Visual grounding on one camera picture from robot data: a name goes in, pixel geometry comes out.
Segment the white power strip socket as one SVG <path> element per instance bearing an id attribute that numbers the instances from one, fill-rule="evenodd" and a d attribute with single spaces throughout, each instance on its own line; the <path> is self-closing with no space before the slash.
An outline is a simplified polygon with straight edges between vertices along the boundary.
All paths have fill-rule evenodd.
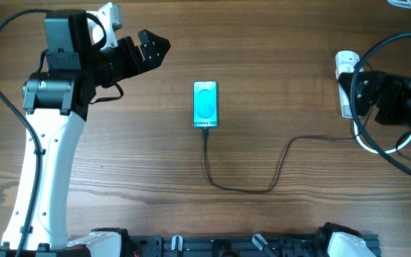
<path id="1" fill-rule="evenodd" d="M 335 55 L 335 76 L 338 79 L 341 73 L 352 73 L 355 68 L 355 64 L 360 60 L 358 54 L 354 51 L 339 51 Z M 350 111 L 350 102 L 348 100 L 347 93 L 344 88 L 338 84 L 338 92 L 340 97 L 340 110 L 343 118 L 351 119 L 352 114 Z"/>

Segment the blue screen smartphone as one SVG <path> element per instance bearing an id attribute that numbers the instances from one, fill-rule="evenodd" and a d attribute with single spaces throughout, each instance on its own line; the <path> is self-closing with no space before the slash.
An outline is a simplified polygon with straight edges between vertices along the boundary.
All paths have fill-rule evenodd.
<path id="1" fill-rule="evenodd" d="M 215 128 L 218 126 L 218 84 L 216 81 L 193 83 L 193 126 Z"/>

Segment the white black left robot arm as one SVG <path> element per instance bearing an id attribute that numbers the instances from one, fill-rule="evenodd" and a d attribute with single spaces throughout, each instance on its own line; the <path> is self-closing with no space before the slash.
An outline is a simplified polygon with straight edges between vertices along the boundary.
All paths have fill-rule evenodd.
<path id="1" fill-rule="evenodd" d="M 48 33 L 49 69 L 32 74 L 24 89 L 24 164 L 0 256 L 89 255 L 86 247 L 67 246 L 73 157 L 96 88 L 158 68 L 171 46 L 147 30 L 138 37 L 140 46 L 126 37 L 108 47 L 92 44 L 85 28 Z"/>

